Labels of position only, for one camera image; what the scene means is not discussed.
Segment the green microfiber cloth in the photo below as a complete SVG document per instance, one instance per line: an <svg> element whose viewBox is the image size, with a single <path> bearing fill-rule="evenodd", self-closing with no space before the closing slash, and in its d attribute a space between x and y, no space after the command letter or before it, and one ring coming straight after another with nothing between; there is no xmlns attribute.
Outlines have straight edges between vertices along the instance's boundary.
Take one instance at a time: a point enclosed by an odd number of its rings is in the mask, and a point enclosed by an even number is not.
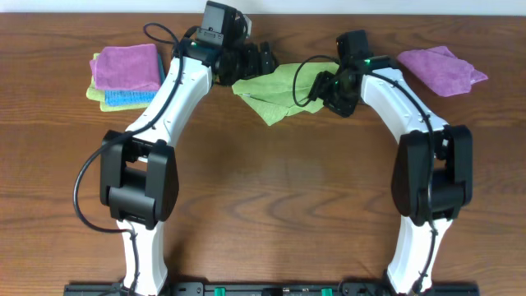
<svg viewBox="0 0 526 296"><path fill-rule="evenodd" d="M303 111L316 113L323 108L320 99L306 107L298 107L293 100L293 77L299 63L283 64L268 75L249 80L239 80L232 85L235 95L247 103L268 125ZM319 72L335 74L338 66L333 62L308 62L302 67L296 80L296 98L303 104Z"/></svg>

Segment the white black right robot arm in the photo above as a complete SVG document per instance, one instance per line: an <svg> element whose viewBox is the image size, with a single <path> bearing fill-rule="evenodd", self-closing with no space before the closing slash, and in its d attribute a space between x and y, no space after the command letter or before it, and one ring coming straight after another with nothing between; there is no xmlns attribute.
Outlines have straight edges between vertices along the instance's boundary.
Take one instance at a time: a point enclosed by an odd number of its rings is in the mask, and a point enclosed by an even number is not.
<svg viewBox="0 0 526 296"><path fill-rule="evenodd" d="M351 284L345 295L478 295L476 284L435 284L431 272L445 232L473 196L473 137L436 116L410 89L393 58L376 56L364 30L336 39L338 70L316 75L308 101L342 118L371 107L398 144L391 196L400 213L393 259L379 284Z"/></svg>

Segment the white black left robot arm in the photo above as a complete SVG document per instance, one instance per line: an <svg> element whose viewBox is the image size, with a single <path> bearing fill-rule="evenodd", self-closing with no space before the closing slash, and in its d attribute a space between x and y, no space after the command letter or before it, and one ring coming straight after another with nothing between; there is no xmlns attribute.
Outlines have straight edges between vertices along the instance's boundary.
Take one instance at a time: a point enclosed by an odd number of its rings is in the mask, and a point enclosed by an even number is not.
<svg viewBox="0 0 526 296"><path fill-rule="evenodd" d="M275 69L269 44L247 42L250 33L246 15L208 1L202 23L173 46L168 73L147 109L125 132L104 136L100 200L123 237L124 293L157 295L164 288L163 228L179 191L175 147L194 108L213 85Z"/></svg>

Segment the purple folded cloth on stack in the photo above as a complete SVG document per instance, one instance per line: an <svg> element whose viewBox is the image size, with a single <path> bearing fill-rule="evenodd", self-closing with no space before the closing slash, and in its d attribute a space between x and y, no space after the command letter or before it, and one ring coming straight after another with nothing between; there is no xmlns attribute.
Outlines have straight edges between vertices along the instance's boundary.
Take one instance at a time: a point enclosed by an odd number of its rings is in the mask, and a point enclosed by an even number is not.
<svg viewBox="0 0 526 296"><path fill-rule="evenodd" d="M95 87L100 90L158 90L159 55L154 44L105 47L90 61Z"/></svg>

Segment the loose purple cloth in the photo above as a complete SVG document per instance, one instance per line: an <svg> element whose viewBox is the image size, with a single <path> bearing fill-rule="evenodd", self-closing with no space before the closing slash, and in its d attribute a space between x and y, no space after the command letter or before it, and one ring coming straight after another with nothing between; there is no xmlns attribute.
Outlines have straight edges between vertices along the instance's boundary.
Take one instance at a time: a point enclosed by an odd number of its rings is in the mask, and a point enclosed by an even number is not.
<svg viewBox="0 0 526 296"><path fill-rule="evenodd" d="M485 73L457 58L446 46L404 51L397 60L441 97L467 94L473 84L488 79Z"/></svg>

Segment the light green cloth under stack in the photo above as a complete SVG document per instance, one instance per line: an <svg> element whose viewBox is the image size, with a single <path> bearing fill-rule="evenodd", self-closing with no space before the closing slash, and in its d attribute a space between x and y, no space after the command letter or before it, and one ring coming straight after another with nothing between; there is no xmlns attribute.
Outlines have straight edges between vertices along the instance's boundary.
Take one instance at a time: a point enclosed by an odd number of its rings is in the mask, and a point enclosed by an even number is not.
<svg viewBox="0 0 526 296"><path fill-rule="evenodd" d="M155 91L100 90L95 87L95 78L93 76L86 91L86 97L99 102L99 108L103 112L145 109L155 95Z"/></svg>

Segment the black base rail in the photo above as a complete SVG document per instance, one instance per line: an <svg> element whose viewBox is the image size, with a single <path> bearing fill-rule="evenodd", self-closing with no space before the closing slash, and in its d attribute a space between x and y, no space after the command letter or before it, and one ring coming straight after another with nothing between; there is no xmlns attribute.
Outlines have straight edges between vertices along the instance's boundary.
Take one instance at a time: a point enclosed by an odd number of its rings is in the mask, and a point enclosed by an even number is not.
<svg viewBox="0 0 526 296"><path fill-rule="evenodd" d="M119 283L67 284L65 296L127 295ZM379 282L343 282L342 284L203 284L181 282L161 289L163 296L367 296L395 294L387 284ZM435 284L419 295L479 296L476 284Z"/></svg>

